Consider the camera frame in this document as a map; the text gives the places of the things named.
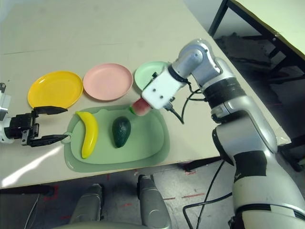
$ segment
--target black metal table frame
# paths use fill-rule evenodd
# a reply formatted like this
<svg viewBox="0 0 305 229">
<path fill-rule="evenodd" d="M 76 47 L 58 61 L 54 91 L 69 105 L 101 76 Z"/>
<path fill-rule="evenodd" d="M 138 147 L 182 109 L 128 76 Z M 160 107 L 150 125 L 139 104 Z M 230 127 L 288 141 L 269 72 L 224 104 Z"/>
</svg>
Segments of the black metal table frame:
<svg viewBox="0 0 305 229">
<path fill-rule="evenodd" d="M 245 12 L 240 6 L 236 5 L 231 0 L 223 0 L 217 14 L 212 22 L 212 25 L 208 31 L 208 33 L 213 37 L 219 27 L 220 22 L 222 21 L 226 11 L 230 8 L 233 10 L 238 16 L 244 19 L 248 24 L 250 24 L 254 29 L 256 29 L 262 36 L 269 40 L 274 46 L 275 49 L 269 54 L 269 57 L 275 56 L 279 51 L 281 51 L 286 57 L 276 66 L 274 67 L 269 75 L 273 75 L 278 72 L 281 68 L 286 66 L 298 66 L 303 72 L 305 72 L 305 60 L 300 57 L 297 53 L 295 53 L 285 42 L 280 40 L 277 37 L 277 34 L 269 31 L 264 25 L 258 22 L 255 18 Z M 292 80 L 300 80 L 305 79 L 305 74 L 301 77 L 292 78 L 292 79 L 283 79 L 283 82 L 292 81 Z"/>
</svg>

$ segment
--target avocado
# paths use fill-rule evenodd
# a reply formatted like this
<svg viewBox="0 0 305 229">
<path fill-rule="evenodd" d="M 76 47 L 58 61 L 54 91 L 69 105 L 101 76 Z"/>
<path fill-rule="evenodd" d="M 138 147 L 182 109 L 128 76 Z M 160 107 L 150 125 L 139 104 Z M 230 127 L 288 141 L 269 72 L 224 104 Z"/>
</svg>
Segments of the avocado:
<svg viewBox="0 0 305 229">
<path fill-rule="evenodd" d="M 116 147 L 120 148 L 125 145 L 131 130 L 132 125 L 125 116 L 118 117 L 114 120 L 112 124 L 112 134 Z"/>
</svg>

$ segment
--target yellow banana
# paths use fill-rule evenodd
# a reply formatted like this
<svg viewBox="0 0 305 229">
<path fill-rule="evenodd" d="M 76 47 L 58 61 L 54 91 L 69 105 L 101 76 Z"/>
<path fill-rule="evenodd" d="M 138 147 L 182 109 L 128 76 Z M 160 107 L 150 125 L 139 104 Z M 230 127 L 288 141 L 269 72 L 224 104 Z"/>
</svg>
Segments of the yellow banana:
<svg viewBox="0 0 305 229">
<path fill-rule="evenodd" d="M 86 126 L 86 135 L 82 144 L 81 157 L 86 159 L 93 152 L 99 129 L 95 117 L 89 112 L 75 112 Z"/>
</svg>

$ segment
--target red tape mark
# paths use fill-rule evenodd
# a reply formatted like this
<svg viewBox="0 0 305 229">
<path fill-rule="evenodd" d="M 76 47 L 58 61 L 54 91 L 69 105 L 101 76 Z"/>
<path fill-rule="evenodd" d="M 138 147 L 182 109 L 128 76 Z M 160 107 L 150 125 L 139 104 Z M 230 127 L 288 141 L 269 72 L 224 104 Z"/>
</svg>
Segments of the red tape mark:
<svg viewBox="0 0 305 229">
<path fill-rule="evenodd" d="M 123 207 L 128 207 L 128 206 L 131 206 L 131 205 L 132 205 L 132 203 L 127 203 L 127 204 L 121 205 L 120 207 L 123 208 Z"/>
<path fill-rule="evenodd" d="M 59 187 L 58 185 L 54 185 L 54 194 L 53 194 L 53 196 L 51 196 L 51 197 L 44 197 L 43 201 L 57 199 L 58 198 L 58 187 Z"/>
<path fill-rule="evenodd" d="M 198 194 L 194 194 L 194 195 L 184 196 L 181 198 L 191 198 L 191 197 L 197 197 L 197 196 L 203 196 L 203 195 L 205 195 L 205 193 L 198 193 Z"/>
<path fill-rule="evenodd" d="M 196 171 L 193 171 L 193 172 L 185 172 L 185 174 L 188 176 L 188 175 L 193 175 L 193 174 L 196 174 Z"/>
<path fill-rule="evenodd" d="M 70 215 L 67 215 L 67 216 L 61 216 L 61 219 L 70 219 L 71 216 Z"/>
<path fill-rule="evenodd" d="M 165 199 L 163 199 L 163 200 L 171 200 L 171 199 L 176 199 L 176 197 L 165 198 Z"/>
</svg>

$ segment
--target wall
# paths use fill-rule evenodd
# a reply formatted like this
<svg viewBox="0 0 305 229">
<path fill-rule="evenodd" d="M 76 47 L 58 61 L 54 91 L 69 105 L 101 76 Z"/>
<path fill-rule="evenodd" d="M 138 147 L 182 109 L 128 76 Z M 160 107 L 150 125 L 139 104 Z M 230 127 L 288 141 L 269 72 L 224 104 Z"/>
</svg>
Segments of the wall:
<svg viewBox="0 0 305 229">
<path fill-rule="evenodd" d="M 195 18 L 201 23 L 205 30 L 209 30 L 212 21 L 218 11 L 222 0 L 183 0 Z M 231 35 L 236 32 L 241 36 L 259 35 L 247 22 L 228 9 L 220 26 L 215 34 L 215 38 L 224 35 Z"/>
</svg>

